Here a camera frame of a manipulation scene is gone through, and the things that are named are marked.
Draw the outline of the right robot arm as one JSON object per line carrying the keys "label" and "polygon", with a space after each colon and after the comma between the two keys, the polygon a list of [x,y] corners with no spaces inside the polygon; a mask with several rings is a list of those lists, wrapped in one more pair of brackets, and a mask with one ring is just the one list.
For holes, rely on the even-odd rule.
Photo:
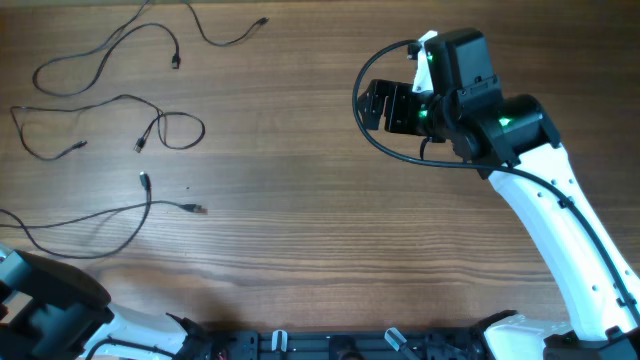
{"label": "right robot arm", "polygon": [[530,95],[505,97],[485,36],[465,28],[403,42],[412,83],[354,82],[365,138],[384,128],[424,144],[450,143],[515,212],[551,272],[569,318],[505,310],[469,327],[425,335],[425,359],[635,359],[639,278],[582,192],[550,116]]}

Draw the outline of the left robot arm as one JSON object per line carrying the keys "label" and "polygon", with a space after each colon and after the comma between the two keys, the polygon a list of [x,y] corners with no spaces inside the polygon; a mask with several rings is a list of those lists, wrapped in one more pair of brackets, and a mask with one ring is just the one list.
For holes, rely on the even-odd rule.
{"label": "left robot arm", "polygon": [[1,358],[211,359],[207,332],[188,318],[115,305],[82,270],[1,247]]}

